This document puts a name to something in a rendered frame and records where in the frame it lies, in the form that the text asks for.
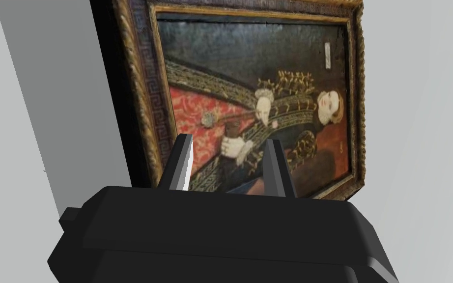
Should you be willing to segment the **gold framed portrait painting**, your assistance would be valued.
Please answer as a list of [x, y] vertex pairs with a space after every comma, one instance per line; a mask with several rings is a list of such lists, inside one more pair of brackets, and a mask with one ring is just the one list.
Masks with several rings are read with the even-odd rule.
[[191, 191], [261, 195], [267, 139], [302, 198], [365, 184], [363, 0], [88, 0], [134, 187], [179, 134]]

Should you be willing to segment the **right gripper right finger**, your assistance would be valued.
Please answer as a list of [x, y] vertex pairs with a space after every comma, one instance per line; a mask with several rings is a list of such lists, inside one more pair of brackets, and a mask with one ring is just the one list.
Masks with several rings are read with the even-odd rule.
[[264, 194], [295, 198], [296, 191], [285, 151], [279, 140], [267, 139], [262, 159]]

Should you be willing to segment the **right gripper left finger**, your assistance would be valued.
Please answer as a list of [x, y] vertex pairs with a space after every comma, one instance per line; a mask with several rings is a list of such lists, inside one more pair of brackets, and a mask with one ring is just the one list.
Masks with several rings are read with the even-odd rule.
[[159, 189], [187, 191], [193, 165], [193, 136], [182, 133], [176, 138], [163, 174]]

